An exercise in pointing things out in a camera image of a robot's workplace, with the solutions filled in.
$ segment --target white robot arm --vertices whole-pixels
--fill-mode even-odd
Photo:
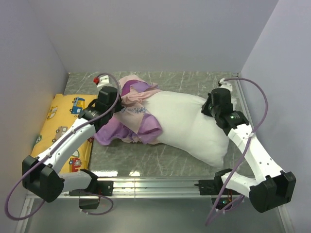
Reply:
[[[215,118],[217,125],[242,153],[250,140],[244,158],[255,178],[248,178],[232,169],[225,169],[215,174],[214,187],[219,192],[233,172],[225,188],[248,197],[258,212],[263,213],[290,202],[296,183],[295,176],[292,172],[285,173],[270,157],[256,135],[252,133],[252,127],[244,114],[233,111],[230,93],[232,86],[224,79],[219,82],[219,86],[209,93],[201,112]]]
[[[117,89],[111,86],[103,86],[99,91],[98,98],[93,100],[79,114],[70,129],[51,147],[40,153],[36,158],[27,156],[23,160],[23,175],[41,162],[23,179],[22,184],[26,189],[46,202],[52,202],[61,193],[72,190],[84,190],[93,194],[99,193],[98,177],[91,171],[80,169],[78,172],[73,173],[59,174],[59,172],[82,143],[92,137],[103,125],[107,124],[115,112],[121,111],[123,107],[121,106],[121,98],[117,93]],[[100,117],[108,109],[111,109],[111,111]]]

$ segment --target light purple wall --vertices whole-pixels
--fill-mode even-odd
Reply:
[[[67,73],[27,0],[0,1],[0,227],[14,232],[17,222],[4,215],[4,201],[21,177],[21,162],[31,152],[55,93]],[[19,216],[25,198],[20,185],[10,201]]]
[[[311,1],[280,0],[242,69],[269,100],[259,139],[276,162],[292,171],[297,184],[287,204],[297,233],[311,230]],[[253,121],[263,99],[250,84],[243,90]]]
[[[29,0],[66,69],[241,71],[277,0]]]

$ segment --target yellow cushion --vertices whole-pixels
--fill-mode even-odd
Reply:
[[[70,128],[79,113],[95,99],[96,95],[62,95],[57,94],[40,132],[31,156],[36,157],[49,148],[64,132]],[[93,138],[85,141],[67,160],[60,173],[76,172],[87,169],[90,160]]]

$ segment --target purple fabric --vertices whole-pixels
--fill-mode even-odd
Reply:
[[[135,138],[139,138],[143,144],[148,144],[162,132],[158,120],[153,115],[145,113],[137,134],[112,117],[108,124],[104,125],[94,135],[94,138],[104,146],[108,146],[115,138],[121,140],[128,138],[132,142],[136,142]]]
[[[141,93],[141,92],[144,92],[146,91],[148,88],[152,87],[152,85],[149,85],[145,82],[141,82],[141,81],[138,81],[138,80],[129,80],[127,81],[123,88],[122,88],[122,94],[121,94],[121,97],[130,93],[131,91],[131,86],[138,92],[138,93]]]
[[[138,80],[129,80],[122,88],[121,96],[130,93],[133,87],[138,93],[146,91],[152,87],[145,82]],[[148,144],[154,141],[163,132],[158,120],[151,114],[144,113],[138,133],[134,133],[127,128],[115,117],[112,117],[108,124],[104,125],[95,135],[94,138],[102,145],[108,146],[113,139],[129,139],[132,142],[137,142],[139,139],[143,144]]]
[[[152,87],[152,85],[149,85],[147,83],[144,83],[144,82],[138,82],[138,83],[134,83],[132,85],[132,87],[138,92],[138,93],[141,93],[141,92],[144,92],[146,91],[148,88]]]
[[[138,80],[129,80],[129,81],[127,81],[127,82],[124,84],[123,88],[122,88],[121,97],[124,96],[124,95],[126,95],[126,94],[128,94],[128,93],[130,93],[130,91],[131,91],[131,85],[133,85],[133,84],[135,84],[135,83],[138,83],[138,82],[140,82],[140,81],[138,81]]]

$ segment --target pillowcase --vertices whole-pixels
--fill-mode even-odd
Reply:
[[[159,121],[161,143],[182,149],[195,158],[221,168],[229,138],[214,118],[201,113],[206,99],[189,94],[161,91],[142,102]]]
[[[75,122],[79,113],[97,98],[96,95],[62,95],[57,94],[51,103],[50,110],[40,132],[32,157],[48,149]],[[85,141],[76,152],[66,161],[60,173],[76,172],[87,169],[92,150],[93,138]]]

